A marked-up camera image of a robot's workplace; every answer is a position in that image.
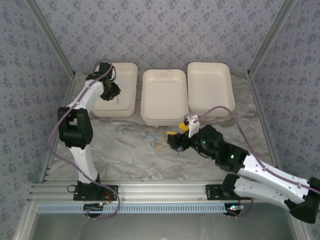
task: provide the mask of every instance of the plastic tray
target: plastic tray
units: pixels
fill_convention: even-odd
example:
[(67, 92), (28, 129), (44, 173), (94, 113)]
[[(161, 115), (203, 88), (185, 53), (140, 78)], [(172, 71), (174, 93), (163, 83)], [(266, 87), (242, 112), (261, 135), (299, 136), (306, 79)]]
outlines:
[[(188, 104), (191, 113), (203, 115), (216, 106), (224, 106), (231, 111), (236, 103), (232, 90), (230, 70), (223, 63), (192, 62), (187, 67)], [(229, 113), (217, 109), (210, 117), (226, 117)]]
[(121, 92), (113, 100), (101, 97), (95, 102), (92, 113), (97, 117), (129, 117), (135, 112), (138, 67), (134, 63), (113, 63), (116, 70), (115, 83)]
[(189, 112), (186, 74), (152, 69), (143, 74), (141, 117), (149, 126), (177, 126)]

